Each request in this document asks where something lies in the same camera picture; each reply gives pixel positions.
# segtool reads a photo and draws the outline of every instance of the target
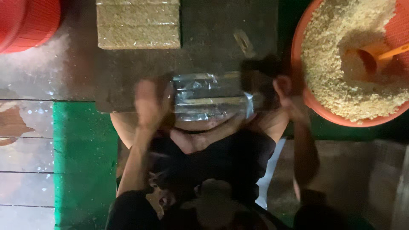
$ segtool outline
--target red bucket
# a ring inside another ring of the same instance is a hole
[[[41,45],[59,23],[59,0],[0,1],[0,54]]]

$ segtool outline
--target wooden plank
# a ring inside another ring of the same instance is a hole
[[[402,175],[396,192],[391,230],[403,230],[409,226],[409,146],[406,148]]]
[[[14,143],[0,146],[0,171],[53,172],[52,141],[48,138],[18,138]]]
[[[0,173],[0,205],[54,206],[53,174]]]
[[[321,165],[309,189],[324,192],[330,205],[363,216],[375,229],[390,229],[394,213],[397,222],[407,221],[408,210],[403,208],[409,207],[409,195],[405,193],[409,189],[402,183],[404,176],[399,180],[404,171],[405,145],[390,141],[316,141],[315,144]],[[409,165],[408,156],[405,162]],[[293,216],[299,209],[292,185],[293,165],[294,141],[287,140],[268,191],[268,210],[276,216]],[[408,222],[399,225],[402,226],[408,226]]]
[[[1,229],[54,229],[54,208],[0,206]]]
[[[52,138],[52,101],[0,101],[0,137]]]
[[[209,104],[241,104],[246,103],[248,99],[246,97],[215,97],[215,98],[196,98],[185,99],[183,104],[197,106],[197,105],[209,105]]]

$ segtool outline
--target orange plastic basin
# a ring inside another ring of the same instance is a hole
[[[301,88],[302,90],[305,104],[328,121],[349,127],[370,127],[383,124],[395,119],[408,110],[409,101],[406,101],[403,105],[398,107],[396,113],[391,114],[388,117],[377,117],[373,120],[364,119],[362,124],[358,124],[357,122],[351,122],[350,120],[330,112],[315,99],[314,95],[306,87],[304,81],[301,65],[301,44],[304,40],[304,30],[307,27],[307,24],[311,21],[312,13],[319,7],[322,1],[323,0],[312,1],[308,8],[304,11],[292,40],[291,66],[294,82],[301,82],[302,85],[298,86],[298,88]],[[399,47],[409,40],[409,1],[397,0],[395,13],[396,16],[393,17],[385,27],[387,31],[385,41],[391,47]],[[409,76],[409,52],[399,54],[397,57],[399,59],[399,64],[392,66],[391,71],[394,71],[394,74],[396,74],[396,70],[399,69],[398,72],[400,74]]]

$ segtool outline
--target green painted floor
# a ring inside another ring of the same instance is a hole
[[[54,102],[55,229],[104,229],[115,199],[118,136],[93,102]]]

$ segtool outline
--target man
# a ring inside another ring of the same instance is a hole
[[[308,116],[301,100],[290,98],[288,77],[277,77],[273,85],[281,103],[276,111],[249,120],[236,115],[205,133],[188,135],[171,129],[155,137],[169,112],[172,87],[158,91],[153,82],[141,81],[135,95],[138,121],[111,115],[130,155],[106,229],[288,229],[254,201],[256,182],[264,176],[289,119],[294,122],[297,194],[301,199],[323,200],[305,189],[319,167]],[[164,92],[161,100],[156,92]],[[151,183],[162,189],[161,220],[145,198],[151,192],[149,172],[155,175]],[[331,213],[319,203],[312,205],[300,210],[295,227],[308,227],[310,210]]]

